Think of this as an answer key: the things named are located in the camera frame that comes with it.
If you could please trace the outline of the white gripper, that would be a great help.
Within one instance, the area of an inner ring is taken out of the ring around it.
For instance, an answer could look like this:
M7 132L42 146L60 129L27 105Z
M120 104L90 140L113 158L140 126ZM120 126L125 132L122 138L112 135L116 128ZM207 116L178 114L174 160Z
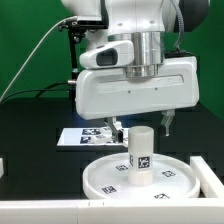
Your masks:
M76 110L86 120L106 118L114 143L123 142L116 116L163 111L163 134L178 108L193 107L199 100L195 57L169 58L151 77L127 78L122 68L84 70L76 84Z

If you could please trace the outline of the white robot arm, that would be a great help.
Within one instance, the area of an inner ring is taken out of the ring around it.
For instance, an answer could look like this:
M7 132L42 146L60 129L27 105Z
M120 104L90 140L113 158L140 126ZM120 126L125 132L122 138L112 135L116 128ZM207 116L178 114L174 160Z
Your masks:
M123 143L118 116L161 111L168 126L175 111L199 100L196 58L180 49L165 53L163 34L194 30L210 0L61 0L74 15L73 28L87 39L79 57L76 110L102 128L81 132L82 144Z

